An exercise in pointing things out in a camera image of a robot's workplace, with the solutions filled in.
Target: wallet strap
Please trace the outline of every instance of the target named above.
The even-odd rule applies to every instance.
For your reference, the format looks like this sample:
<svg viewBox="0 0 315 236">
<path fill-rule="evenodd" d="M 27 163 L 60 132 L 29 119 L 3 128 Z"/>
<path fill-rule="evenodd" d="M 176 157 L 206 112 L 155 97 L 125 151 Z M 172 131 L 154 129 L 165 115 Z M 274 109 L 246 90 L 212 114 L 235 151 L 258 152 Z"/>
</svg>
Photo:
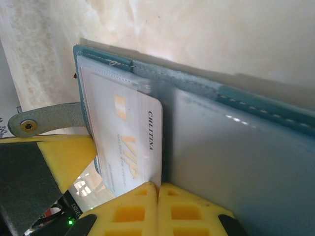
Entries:
<svg viewBox="0 0 315 236">
<path fill-rule="evenodd" d="M 8 122 L 11 133 L 28 138 L 56 129 L 85 127 L 80 102 L 43 107 L 14 115 Z"/>
</svg>

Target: white card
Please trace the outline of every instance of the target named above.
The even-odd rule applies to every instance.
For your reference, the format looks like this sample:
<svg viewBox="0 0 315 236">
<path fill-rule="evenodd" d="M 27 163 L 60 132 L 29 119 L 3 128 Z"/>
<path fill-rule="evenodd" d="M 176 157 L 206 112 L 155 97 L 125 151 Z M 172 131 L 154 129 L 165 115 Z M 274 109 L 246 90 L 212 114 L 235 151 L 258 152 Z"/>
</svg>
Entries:
<svg viewBox="0 0 315 236">
<path fill-rule="evenodd" d="M 162 106 L 116 79 L 117 74 L 81 66 L 101 174 L 117 197 L 147 181 L 161 184 Z"/>
</svg>

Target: metal snap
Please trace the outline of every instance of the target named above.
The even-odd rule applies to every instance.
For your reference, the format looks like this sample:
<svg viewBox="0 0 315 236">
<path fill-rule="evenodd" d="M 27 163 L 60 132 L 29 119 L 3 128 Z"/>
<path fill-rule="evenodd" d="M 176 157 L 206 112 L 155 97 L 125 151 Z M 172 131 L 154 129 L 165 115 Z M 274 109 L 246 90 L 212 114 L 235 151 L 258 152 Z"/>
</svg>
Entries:
<svg viewBox="0 0 315 236">
<path fill-rule="evenodd" d="M 34 120 L 25 120 L 21 123 L 21 129 L 25 132 L 31 132 L 37 129 L 37 123 Z"/>
</svg>

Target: teal leather wallet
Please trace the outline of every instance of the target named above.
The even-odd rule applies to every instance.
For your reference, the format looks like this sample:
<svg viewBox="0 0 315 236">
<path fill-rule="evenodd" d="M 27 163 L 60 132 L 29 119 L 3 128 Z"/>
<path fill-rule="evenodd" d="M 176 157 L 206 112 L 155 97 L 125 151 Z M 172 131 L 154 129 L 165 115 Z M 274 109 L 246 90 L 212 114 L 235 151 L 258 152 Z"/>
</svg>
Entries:
<svg viewBox="0 0 315 236">
<path fill-rule="evenodd" d="M 73 52 L 75 61 L 93 59 L 156 82 L 152 96 L 163 106 L 163 181 L 230 209 L 250 235 L 315 232 L 312 111 L 81 45 Z M 72 126 L 91 132 L 80 94 L 81 103 L 24 112 L 8 127 L 19 137 Z M 22 130 L 25 120 L 34 120 L 37 129 Z"/>
</svg>

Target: wall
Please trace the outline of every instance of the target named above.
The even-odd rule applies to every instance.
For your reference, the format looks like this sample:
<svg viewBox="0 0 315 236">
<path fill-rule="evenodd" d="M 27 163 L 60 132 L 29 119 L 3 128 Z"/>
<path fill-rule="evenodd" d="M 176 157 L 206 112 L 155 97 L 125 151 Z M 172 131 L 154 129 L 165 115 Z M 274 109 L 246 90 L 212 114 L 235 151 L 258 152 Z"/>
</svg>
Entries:
<svg viewBox="0 0 315 236">
<path fill-rule="evenodd" d="M 19 106 L 19 99 L 0 42 L 0 138 L 12 136 L 7 129 L 7 123 L 11 116 L 18 113 Z"/>
<path fill-rule="evenodd" d="M 3 0 L 0 37 L 24 110 L 79 99 L 79 43 L 315 110 L 314 11 L 313 0 Z"/>
</svg>

